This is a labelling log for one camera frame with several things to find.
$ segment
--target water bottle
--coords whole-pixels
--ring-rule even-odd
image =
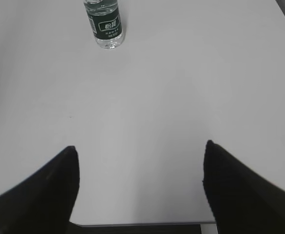
[[[95,40],[105,49],[121,45],[124,32],[117,0],[84,0]]]

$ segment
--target bottle label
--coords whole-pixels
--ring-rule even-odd
[[[88,18],[94,35],[98,39],[109,40],[116,38],[122,33],[122,24],[118,8],[104,16],[93,16],[88,13]]]

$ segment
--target dark floor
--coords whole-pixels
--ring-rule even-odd
[[[70,224],[67,234],[201,234],[200,225],[82,227]]]

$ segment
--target green bottle label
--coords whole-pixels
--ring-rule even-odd
[[[93,16],[88,13],[88,18],[94,35],[98,39],[109,40],[118,37],[122,33],[118,8],[104,16]]]

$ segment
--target table surface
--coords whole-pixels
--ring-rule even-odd
[[[208,139],[285,189],[285,17],[271,0],[121,0],[99,48],[82,1],[0,1],[0,193],[67,145],[79,224],[213,221]]]

